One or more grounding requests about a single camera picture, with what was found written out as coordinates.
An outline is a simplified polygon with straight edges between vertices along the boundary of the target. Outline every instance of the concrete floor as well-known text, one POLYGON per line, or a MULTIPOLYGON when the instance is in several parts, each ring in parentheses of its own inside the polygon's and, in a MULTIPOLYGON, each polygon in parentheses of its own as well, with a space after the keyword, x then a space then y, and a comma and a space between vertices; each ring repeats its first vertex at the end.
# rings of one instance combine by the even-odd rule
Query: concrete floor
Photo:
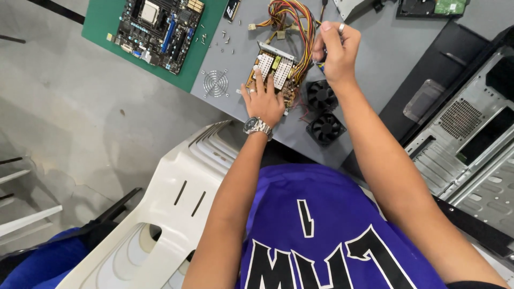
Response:
MULTIPOLYGON (((85 0, 54 0, 86 14, 85 0)), ((23 0, 0 0, 0 168, 31 174, 0 186, 25 202, 0 208, 0 224, 56 203, 54 225, 0 252, 44 241, 146 187, 159 159, 200 128, 230 117, 80 36, 82 25, 23 0)))

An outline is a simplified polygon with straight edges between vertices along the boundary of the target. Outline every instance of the green mat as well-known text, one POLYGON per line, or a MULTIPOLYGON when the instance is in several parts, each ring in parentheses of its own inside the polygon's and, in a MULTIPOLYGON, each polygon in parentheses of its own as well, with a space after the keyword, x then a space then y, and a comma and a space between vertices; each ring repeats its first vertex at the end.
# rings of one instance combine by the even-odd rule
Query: green mat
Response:
POLYGON ((208 37, 205 40, 205 45, 203 45, 201 41, 193 42, 193 44, 191 44, 179 75, 174 75, 162 67, 152 66, 143 59, 138 59, 132 56, 131 54, 123 51, 120 46, 107 40, 107 33, 116 35, 120 24, 119 17, 121 16, 121 12, 123 12, 125 2, 125 0, 90 0, 89 6, 87 7, 84 28, 82 29, 82 37, 100 45, 118 56, 125 58, 169 83, 187 92, 191 92, 191 88, 193 87, 193 83, 198 75, 201 63, 207 53, 207 49, 212 36, 216 31, 219 20, 223 15, 227 1, 203 0, 205 3, 205 10, 201 17, 200 24, 205 28, 198 26, 198 30, 195 32, 194 38, 201 38, 201 35, 205 33, 208 37))

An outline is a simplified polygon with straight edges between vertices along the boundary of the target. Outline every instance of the person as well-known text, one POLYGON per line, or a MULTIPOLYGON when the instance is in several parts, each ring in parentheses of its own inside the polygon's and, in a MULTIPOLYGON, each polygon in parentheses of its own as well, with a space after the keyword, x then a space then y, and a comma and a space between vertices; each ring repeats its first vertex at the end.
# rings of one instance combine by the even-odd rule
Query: person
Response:
MULTIPOLYGON (((355 78, 361 35, 323 22, 325 75, 343 110, 375 204, 321 165, 260 169, 268 135, 248 136, 221 183, 182 288, 508 288, 440 211, 411 159, 355 78)), ((272 78, 241 91, 250 117, 273 128, 284 113, 272 78)))

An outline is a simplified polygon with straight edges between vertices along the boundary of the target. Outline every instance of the watch face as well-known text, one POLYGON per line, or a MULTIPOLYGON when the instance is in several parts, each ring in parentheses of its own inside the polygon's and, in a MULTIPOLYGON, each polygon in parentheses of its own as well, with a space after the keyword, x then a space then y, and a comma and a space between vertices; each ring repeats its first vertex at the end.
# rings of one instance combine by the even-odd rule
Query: watch face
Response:
POLYGON ((249 131, 251 129, 253 129, 253 127, 255 126, 255 124, 259 121, 258 118, 256 117, 252 117, 250 119, 248 119, 246 122, 245 122, 245 126, 244 126, 244 129, 245 131, 249 131))

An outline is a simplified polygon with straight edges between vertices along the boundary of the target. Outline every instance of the cable bundle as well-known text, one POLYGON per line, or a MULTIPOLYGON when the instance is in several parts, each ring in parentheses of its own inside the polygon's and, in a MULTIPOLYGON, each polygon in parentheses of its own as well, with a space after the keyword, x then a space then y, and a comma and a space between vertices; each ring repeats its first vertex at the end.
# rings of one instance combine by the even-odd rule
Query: cable bundle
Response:
POLYGON ((275 32, 267 43, 277 35, 278 31, 285 31, 289 28, 300 32, 300 36, 302 37, 302 41, 305 45, 305 50, 300 63, 295 67, 291 75, 296 83, 300 83, 307 75, 307 71, 310 66, 316 28, 317 24, 320 22, 314 18, 311 11, 305 5, 296 0, 274 0, 269 4, 268 13, 270 15, 270 19, 255 25, 257 27, 272 26, 275 32), (292 24, 286 24, 288 14, 293 19, 292 24))

